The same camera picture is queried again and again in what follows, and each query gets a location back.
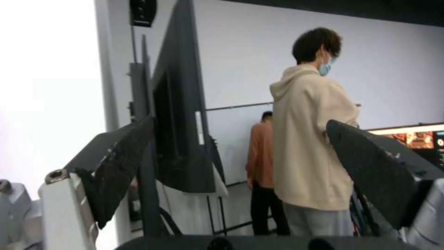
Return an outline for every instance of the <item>black pants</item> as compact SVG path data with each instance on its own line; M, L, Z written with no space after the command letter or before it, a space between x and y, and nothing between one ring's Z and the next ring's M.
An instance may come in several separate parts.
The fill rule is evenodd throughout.
M274 193L274 189L263 188L256 181L253 183L251 195L251 219L254 235L268 235L268 209L276 222L278 235L290 235L285 218L282 201Z

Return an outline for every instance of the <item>monitor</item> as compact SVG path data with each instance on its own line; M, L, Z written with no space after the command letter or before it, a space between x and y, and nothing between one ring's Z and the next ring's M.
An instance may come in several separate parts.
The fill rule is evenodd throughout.
M192 0L177 1L151 79L157 179L184 192L213 193L213 142L208 133L192 4Z
M444 171L444 123L370 129L369 132L398 140Z

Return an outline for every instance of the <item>gray pants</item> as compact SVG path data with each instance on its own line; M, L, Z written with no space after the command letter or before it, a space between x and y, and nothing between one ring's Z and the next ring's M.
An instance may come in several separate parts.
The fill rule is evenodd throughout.
M294 236L353 236L350 211L322 211L284 203Z

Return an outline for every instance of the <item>orange shirt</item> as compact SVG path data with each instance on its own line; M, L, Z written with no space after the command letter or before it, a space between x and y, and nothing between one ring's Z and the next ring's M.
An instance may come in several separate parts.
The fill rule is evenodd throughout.
M265 121L251 128L250 148L246 166L247 177L261 187L273 188L273 128Z

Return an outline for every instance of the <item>hoodie hood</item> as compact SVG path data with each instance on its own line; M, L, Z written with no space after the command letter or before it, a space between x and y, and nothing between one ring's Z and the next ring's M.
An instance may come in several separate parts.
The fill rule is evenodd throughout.
M307 64L286 69L282 75L282 79L270 85L270 92L274 101L280 100L291 88L296 79L307 74L319 75L319 71L314 66Z

